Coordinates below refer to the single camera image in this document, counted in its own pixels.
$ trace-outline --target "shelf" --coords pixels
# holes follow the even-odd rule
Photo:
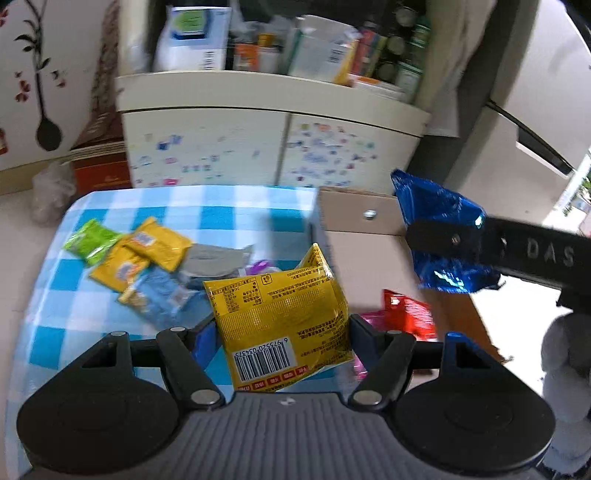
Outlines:
[[[422,137],[429,114],[372,93],[316,80],[236,72],[161,72],[118,77],[122,112],[248,108],[324,116]]]

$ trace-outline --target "blue and white tablecloth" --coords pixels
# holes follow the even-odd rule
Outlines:
[[[156,217],[194,242],[221,247],[254,245],[253,260],[274,260],[283,270],[297,265],[310,246],[309,214],[313,189],[257,186],[187,186],[94,192],[66,213],[41,267],[23,321],[8,393],[6,459],[10,479],[29,467],[16,434],[21,404],[58,370],[114,330],[131,339],[152,338],[156,330],[118,294],[88,278],[82,260],[62,249],[65,241],[91,218],[118,232],[133,231]],[[149,369],[138,376],[161,384]],[[208,375],[229,397],[228,367],[219,350]],[[336,390],[334,370],[293,385],[300,391]]]

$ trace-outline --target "open box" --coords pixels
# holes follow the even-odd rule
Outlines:
[[[342,286],[349,313],[382,309],[382,290],[387,288],[428,303],[441,340],[447,332],[460,332],[504,361],[470,295],[418,287],[396,197],[321,187],[311,223],[312,240]]]

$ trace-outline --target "ribbed gray surface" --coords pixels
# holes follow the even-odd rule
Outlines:
[[[43,469],[26,480],[83,479]],[[377,415],[336,394],[236,393],[195,412],[166,450],[130,470],[93,480],[458,480],[408,453]],[[538,479],[530,470],[505,478]]]

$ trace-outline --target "green snack package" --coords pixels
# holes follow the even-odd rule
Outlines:
[[[86,260],[88,265],[96,265],[123,235],[102,226],[97,220],[88,220],[80,230],[64,245],[74,255]]]

